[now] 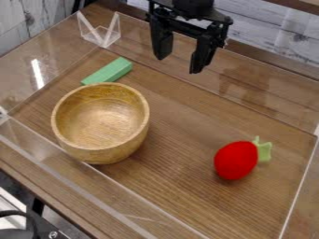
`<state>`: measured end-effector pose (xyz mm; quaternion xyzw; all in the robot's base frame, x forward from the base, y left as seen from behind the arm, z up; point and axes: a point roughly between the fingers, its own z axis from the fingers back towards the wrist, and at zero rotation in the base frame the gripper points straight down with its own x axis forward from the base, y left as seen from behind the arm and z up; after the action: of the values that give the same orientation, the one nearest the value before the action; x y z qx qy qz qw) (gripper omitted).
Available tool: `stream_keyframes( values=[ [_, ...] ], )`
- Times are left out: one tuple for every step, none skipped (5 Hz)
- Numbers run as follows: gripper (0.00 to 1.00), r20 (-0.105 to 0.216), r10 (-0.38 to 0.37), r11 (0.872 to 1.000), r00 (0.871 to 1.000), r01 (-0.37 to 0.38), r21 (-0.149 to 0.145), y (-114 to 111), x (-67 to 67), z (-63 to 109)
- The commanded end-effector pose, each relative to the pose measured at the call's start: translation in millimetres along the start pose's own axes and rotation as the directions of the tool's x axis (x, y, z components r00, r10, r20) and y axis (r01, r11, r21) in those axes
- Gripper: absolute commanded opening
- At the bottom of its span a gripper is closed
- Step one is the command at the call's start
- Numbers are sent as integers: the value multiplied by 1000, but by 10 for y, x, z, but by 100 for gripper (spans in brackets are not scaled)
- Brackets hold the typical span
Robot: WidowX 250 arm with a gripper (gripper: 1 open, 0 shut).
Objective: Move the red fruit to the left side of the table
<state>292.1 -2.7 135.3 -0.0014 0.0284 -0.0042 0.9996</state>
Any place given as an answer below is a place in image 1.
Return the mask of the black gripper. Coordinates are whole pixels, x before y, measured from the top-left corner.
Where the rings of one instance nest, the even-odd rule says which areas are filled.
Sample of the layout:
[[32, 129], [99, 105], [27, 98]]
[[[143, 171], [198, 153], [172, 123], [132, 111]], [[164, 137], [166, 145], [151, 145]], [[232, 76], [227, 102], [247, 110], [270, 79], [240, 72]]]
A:
[[174, 33], [198, 37], [190, 73], [198, 74], [211, 63], [216, 49], [226, 45], [231, 17], [215, 9], [215, 0], [148, 0], [152, 49], [163, 60], [172, 52]]

